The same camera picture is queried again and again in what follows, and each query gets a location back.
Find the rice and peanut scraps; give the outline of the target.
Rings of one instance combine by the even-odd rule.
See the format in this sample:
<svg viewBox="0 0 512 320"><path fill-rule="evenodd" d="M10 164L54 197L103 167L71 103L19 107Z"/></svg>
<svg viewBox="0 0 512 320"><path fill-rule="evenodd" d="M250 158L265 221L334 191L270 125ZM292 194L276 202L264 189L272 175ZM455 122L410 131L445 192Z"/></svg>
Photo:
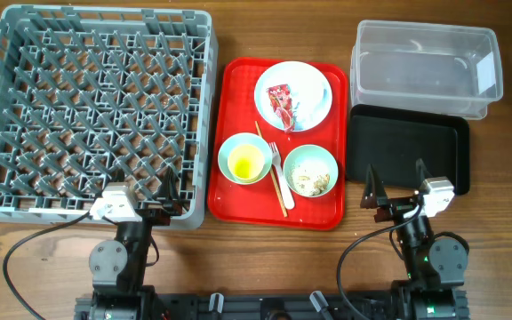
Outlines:
<svg viewBox="0 0 512 320"><path fill-rule="evenodd" d="M320 196L331 181L328 167L320 162L306 161L293 167L292 185L295 191L307 197Z"/></svg>

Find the yellow plastic cup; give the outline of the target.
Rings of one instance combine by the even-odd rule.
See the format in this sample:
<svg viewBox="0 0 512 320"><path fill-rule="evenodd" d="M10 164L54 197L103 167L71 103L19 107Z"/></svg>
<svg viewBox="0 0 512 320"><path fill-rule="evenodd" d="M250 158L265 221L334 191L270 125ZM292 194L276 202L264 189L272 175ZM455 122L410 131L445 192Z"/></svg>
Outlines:
<svg viewBox="0 0 512 320"><path fill-rule="evenodd" d="M264 155L251 144L239 145L228 156L228 169L234 178L243 183L256 181L264 168Z"/></svg>

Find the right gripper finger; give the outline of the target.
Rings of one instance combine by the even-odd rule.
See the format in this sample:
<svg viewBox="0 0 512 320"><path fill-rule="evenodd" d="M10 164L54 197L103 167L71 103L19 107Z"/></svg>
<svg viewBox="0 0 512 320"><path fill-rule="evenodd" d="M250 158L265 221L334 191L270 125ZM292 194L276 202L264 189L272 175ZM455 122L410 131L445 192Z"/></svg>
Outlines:
<svg viewBox="0 0 512 320"><path fill-rule="evenodd" d="M367 166L365 188L360 207L364 209L376 209L388 206L388 196L382 180L372 164Z"/></svg>
<svg viewBox="0 0 512 320"><path fill-rule="evenodd" d="M415 167L418 185L421 188L427 179L432 178L432 175L429 173L427 166L425 165L422 158L416 160Z"/></svg>

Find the light blue round plate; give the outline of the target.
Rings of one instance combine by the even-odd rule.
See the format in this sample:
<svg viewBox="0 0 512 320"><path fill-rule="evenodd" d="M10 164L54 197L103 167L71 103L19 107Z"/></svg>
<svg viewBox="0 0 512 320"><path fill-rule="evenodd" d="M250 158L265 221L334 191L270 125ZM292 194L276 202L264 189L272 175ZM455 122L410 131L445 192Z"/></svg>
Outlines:
<svg viewBox="0 0 512 320"><path fill-rule="evenodd" d="M307 63L285 61L267 68L254 88L256 109L268 124L284 130L266 93L267 88L279 84L290 87L295 119L292 132L308 131L325 120L332 106L332 89L325 75Z"/></svg>

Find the red snack wrapper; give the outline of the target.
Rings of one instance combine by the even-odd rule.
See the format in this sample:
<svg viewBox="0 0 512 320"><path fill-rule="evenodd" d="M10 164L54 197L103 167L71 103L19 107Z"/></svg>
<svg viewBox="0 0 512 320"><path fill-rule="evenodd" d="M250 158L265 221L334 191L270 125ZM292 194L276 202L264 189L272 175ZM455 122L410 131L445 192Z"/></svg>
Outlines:
<svg viewBox="0 0 512 320"><path fill-rule="evenodd" d="M292 132L295 126L293 104L290 87L288 84L279 84L266 89L270 106L280 118L284 126L284 132Z"/></svg>

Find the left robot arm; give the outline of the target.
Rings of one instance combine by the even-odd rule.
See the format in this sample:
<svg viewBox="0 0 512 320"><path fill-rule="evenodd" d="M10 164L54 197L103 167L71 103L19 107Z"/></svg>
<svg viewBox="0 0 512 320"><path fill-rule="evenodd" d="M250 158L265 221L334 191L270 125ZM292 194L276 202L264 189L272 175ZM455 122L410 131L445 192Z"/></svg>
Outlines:
<svg viewBox="0 0 512 320"><path fill-rule="evenodd" d="M76 303L76 319L169 319L169 309L155 288L144 285L148 250L156 247L151 235L154 226L168 226L171 217L181 214L177 190L178 174L169 171L162 178L159 207L138 207L134 188L117 170L113 180L97 196L90 214L116 226L112 240L97 244L89 257L92 298L87 306Z"/></svg>

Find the light blue bowl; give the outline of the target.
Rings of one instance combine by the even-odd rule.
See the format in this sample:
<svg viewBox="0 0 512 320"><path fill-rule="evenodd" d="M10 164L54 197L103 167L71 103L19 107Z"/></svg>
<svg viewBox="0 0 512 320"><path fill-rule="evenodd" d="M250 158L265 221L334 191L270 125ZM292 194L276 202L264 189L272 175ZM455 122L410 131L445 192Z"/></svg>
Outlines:
<svg viewBox="0 0 512 320"><path fill-rule="evenodd" d="M233 148L243 145L243 144L251 144L260 149L260 151L264 155L264 168L260 173L260 176L256 179L256 181L251 183L243 183L234 178L230 170L228 169L228 156ZM240 185L250 185L255 182L262 180L269 172L272 165L272 152L264 139L262 139L259 135L248 132L237 133L227 140L221 145L219 153L218 153L218 166L220 168L221 173L230 181L240 184Z"/></svg>

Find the wooden chopstick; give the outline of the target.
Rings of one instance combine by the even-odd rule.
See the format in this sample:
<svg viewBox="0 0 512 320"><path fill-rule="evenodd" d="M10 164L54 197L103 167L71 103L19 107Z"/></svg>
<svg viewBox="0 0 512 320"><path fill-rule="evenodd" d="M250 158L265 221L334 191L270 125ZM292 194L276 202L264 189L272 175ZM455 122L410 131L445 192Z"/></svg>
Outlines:
<svg viewBox="0 0 512 320"><path fill-rule="evenodd" d="M260 126L259 126L258 122L254 121L254 124L255 124L255 127L256 127L256 132L258 133L258 135L262 139L264 139L263 135L261 133ZM275 191L276 191L276 196L277 196L277 199L278 199L278 202L279 202L282 214L283 214L283 216L285 218L287 218L288 217L288 213L287 213L286 208L284 206L284 200L283 200L283 197L282 197L282 193L281 193L280 187L278 186L278 183L277 183L278 181L277 181L276 175L274 173L274 169L272 167L269 170L269 174L270 174L271 179L273 181L273 185L274 185L274 188L275 188Z"/></svg>

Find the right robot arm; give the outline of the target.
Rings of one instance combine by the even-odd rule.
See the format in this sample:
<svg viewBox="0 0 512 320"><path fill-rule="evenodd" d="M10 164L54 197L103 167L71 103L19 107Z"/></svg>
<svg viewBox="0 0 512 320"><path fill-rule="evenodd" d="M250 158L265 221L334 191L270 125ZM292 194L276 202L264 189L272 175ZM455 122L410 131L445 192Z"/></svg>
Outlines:
<svg viewBox="0 0 512 320"><path fill-rule="evenodd" d="M465 283L468 242L453 232L435 233L430 219L445 211L454 198L446 177L433 177L421 159L416 161L420 187L411 196L390 198L381 178L367 166L360 206L375 209L376 222L394 223L407 276L390 289L388 319L469 319Z"/></svg>

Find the white plastic fork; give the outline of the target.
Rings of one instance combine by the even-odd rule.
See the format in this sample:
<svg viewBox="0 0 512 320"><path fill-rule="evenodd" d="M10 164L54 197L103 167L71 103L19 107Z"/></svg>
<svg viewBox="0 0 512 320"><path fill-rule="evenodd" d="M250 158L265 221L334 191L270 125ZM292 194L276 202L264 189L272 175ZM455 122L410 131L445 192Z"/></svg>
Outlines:
<svg viewBox="0 0 512 320"><path fill-rule="evenodd" d="M281 166L281 156L275 142L269 142L269 147L272 152L272 165L276 169L276 175L279 182L280 192L282 195L284 208L286 210L292 210L295 207L295 203L292 197L291 190L288 186L287 180L284 177L283 169Z"/></svg>

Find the light green bowl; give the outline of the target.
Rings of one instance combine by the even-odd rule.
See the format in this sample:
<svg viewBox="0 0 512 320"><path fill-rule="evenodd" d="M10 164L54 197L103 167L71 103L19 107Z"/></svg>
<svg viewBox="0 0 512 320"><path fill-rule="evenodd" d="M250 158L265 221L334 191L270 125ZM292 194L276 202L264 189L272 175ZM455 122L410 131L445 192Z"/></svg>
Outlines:
<svg viewBox="0 0 512 320"><path fill-rule="evenodd" d="M306 161L313 161L313 162L320 162L325 164L328 167L329 173L331 175L331 181L329 183L329 186L323 194L320 196L325 196L327 193L329 193L334 187L337 182L337 179L339 178L339 167L338 164L334 158L334 156L325 148L322 148L317 145L307 144L302 145L299 147L296 147L294 150L290 152L290 154L285 158L284 160L284 177L287 180L289 188L294 191L297 195L298 194L293 185L292 185L292 178L291 173L292 169L295 165L300 164L302 162Z"/></svg>

